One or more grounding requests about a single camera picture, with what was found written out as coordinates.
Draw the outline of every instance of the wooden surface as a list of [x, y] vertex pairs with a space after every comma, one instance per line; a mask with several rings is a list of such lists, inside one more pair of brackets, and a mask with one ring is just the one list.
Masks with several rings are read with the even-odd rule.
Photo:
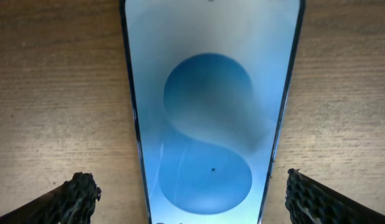
[[[83, 171], [147, 223], [137, 158], [118, 1], [0, 0], [0, 215]], [[308, 1], [263, 223], [291, 167], [385, 214], [385, 1]]]

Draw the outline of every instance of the phone screen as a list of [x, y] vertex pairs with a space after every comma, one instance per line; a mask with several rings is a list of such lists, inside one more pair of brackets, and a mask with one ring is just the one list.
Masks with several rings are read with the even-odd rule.
[[127, 0], [150, 223], [261, 221], [300, 0]]

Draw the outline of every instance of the tabletop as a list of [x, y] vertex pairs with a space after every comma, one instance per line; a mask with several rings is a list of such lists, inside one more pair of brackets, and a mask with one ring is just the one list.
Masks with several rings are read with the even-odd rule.
[[[289, 168], [385, 214], [385, 0], [308, 0], [263, 223]], [[147, 223], [116, 0], [0, 0], [0, 215], [91, 172]]]

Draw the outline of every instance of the phone frame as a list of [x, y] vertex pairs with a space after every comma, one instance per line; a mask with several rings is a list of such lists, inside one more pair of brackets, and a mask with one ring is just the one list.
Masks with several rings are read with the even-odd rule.
[[[148, 198], [148, 189], [147, 189], [144, 159], [143, 159], [143, 150], [142, 150], [141, 138], [140, 138], [140, 127], [138, 124], [138, 113], [137, 113], [135, 86], [134, 86], [134, 79], [133, 79], [133, 69], [132, 69], [131, 58], [130, 58], [129, 36], [128, 36], [128, 29], [127, 29], [127, 23], [126, 23], [126, 12], [125, 12], [126, 1], [127, 0], [119, 0], [120, 19], [121, 19], [122, 34], [123, 34], [123, 45], [124, 45], [124, 49], [125, 49], [126, 67], [127, 67], [126, 69], [128, 72], [131, 104], [133, 107], [133, 119], [135, 122], [135, 129], [136, 129], [138, 156], [140, 158], [140, 169], [141, 169], [141, 175], [142, 175], [143, 184], [144, 184], [144, 193], [145, 193], [145, 200], [146, 200], [146, 209], [147, 209], [147, 214], [148, 214], [148, 223], [152, 224], [150, 201]], [[269, 168], [267, 170], [267, 176], [266, 176], [265, 187], [264, 187], [264, 192], [263, 192], [263, 197], [262, 197], [262, 203], [260, 205], [260, 210], [259, 210], [259, 217], [258, 217], [258, 222], [257, 222], [258, 224], [261, 224], [262, 219], [263, 219], [264, 205], [265, 205], [265, 201], [266, 201], [267, 191], [269, 189], [270, 178], [272, 176], [273, 164], [275, 162], [275, 157], [276, 157], [276, 153], [277, 153], [278, 140], [279, 140], [280, 133], [281, 133], [282, 121], [283, 121], [283, 118], [285, 115], [285, 108], [287, 107], [287, 100], [288, 100], [288, 94], [289, 94], [289, 89], [290, 89], [290, 84], [291, 84], [293, 65], [295, 63], [295, 58], [296, 58], [297, 48], [298, 48], [298, 43], [299, 43], [299, 36], [300, 36], [301, 29], [302, 29], [303, 15], [304, 15], [305, 8], [306, 8], [306, 0], [299, 0], [299, 1], [300, 1], [300, 5], [299, 5], [299, 11], [298, 11], [298, 17], [297, 17], [297, 24], [296, 24], [296, 28], [295, 28], [295, 33], [293, 35], [290, 60], [288, 62], [287, 76], [285, 78], [284, 90], [283, 90], [283, 95], [282, 95], [282, 100], [281, 100], [281, 105], [280, 105], [280, 112], [278, 114], [278, 121], [277, 121], [277, 126], [276, 126], [276, 130], [275, 130], [274, 141], [273, 141], [273, 147], [272, 147], [272, 155], [270, 156]]]

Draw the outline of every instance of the black phone edge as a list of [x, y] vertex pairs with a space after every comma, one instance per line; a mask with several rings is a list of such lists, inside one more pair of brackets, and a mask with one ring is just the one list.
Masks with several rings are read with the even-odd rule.
[[298, 18], [297, 18], [297, 26], [295, 28], [295, 33], [293, 35], [290, 61], [288, 63], [287, 77], [285, 79], [284, 91], [283, 91], [282, 101], [281, 101], [281, 106], [280, 106], [280, 112], [278, 114], [278, 121], [277, 121], [276, 130], [275, 130], [272, 155], [270, 156], [269, 169], [267, 170], [267, 177], [266, 177], [265, 188], [264, 188], [263, 197], [262, 197], [262, 204], [260, 205], [259, 218], [258, 218], [258, 222], [257, 222], [258, 224], [261, 224], [262, 219], [263, 219], [263, 212], [264, 212], [264, 207], [265, 207], [265, 203], [266, 203], [266, 196], [267, 196], [267, 191], [269, 190], [270, 178], [271, 178], [272, 172], [273, 172], [273, 165], [275, 162], [275, 156], [276, 156], [277, 147], [278, 147], [278, 140], [279, 140], [280, 133], [281, 133], [282, 121], [284, 119], [284, 115], [285, 115], [285, 111], [286, 111], [285, 108], [287, 107], [287, 100], [288, 100], [288, 94], [289, 94], [290, 85], [291, 85], [292, 71], [293, 71], [293, 66], [295, 64], [295, 58], [297, 56], [299, 36], [300, 36], [300, 31], [302, 29], [303, 15], [304, 15], [305, 9], [306, 9], [306, 0], [300, 0], [299, 12], [298, 12]]
[[[129, 36], [128, 36], [127, 23], [126, 23], [126, 12], [125, 12], [126, 1], [127, 0], [119, 0], [119, 10], [120, 10], [120, 19], [121, 19], [122, 36], [123, 36], [123, 46], [125, 49], [126, 69], [127, 69], [128, 78], [129, 78], [131, 104], [133, 107], [133, 119], [135, 122], [137, 148], [138, 148], [138, 155], [140, 158], [140, 169], [141, 169], [141, 175], [142, 175], [143, 184], [144, 184], [146, 209], [147, 209], [147, 214], [148, 214], [148, 224], [152, 224], [150, 201], [148, 198], [148, 189], [147, 189], [146, 174], [145, 174], [145, 168], [144, 168], [143, 151], [141, 148], [140, 128], [139, 128], [139, 124], [138, 124], [138, 113], [137, 113], [137, 105], [136, 105], [135, 86], [134, 86], [134, 80], [133, 80], [133, 70], [132, 70], [131, 58], [130, 58]], [[297, 54], [299, 36], [300, 36], [300, 31], [302, 29], [302, 22], [303, 22], [303, 15], [305, 12], [305, 8], [306, 8], [306, 1], [300, 0], [300, 6], [299, 6], [299, 12], [298, 12], [298, 18], [297, 18], [297, 26], [295, 28], [295, 33], [294, 33], [294, 37], [293, 37], [293, 43], [292, 43], [291, 54], [290, 54], [290, 61], [288, 63], [287, 77], [285, 79], [284, 91], [283, 91], [283, 96], [282, 96], [282, 101], [281, 101], [281, 106], [280, 106], [280, 112], [278, 114], [277, 127], [276, 127], [275, 137], [274, 137], [274, 141], [273, 141], [272, 155], [270, 156], [269, 169], [267, 170], [265, 188], [264, 188], [264, 192], [263, 192], [262, 203], [260, 205], [259, 217], [258, 217], [258, 222], [257, 222], [258, 224], [261, 224], [262, 219], [263, 219], [264, 205], [265, 205], [265, 201], [266, 201], [267, 191], [269, 189], [270, 178], [272, 175], [273, 164], [275, 161], [275, 155], [276, 155], [277, 146], [278, 146], [278, 139], [280, 136], [282, 121], [283, 121], [283, 117], [285, 114], [285, 108], [287, 105], [287, 98], [288, 98], [288, 93], [289, 93], [290, 84], [291, 84], [292, 70], [293, 70], [293, 65], [295, 63], [295, 58], [296, 58], [296, 54]]]

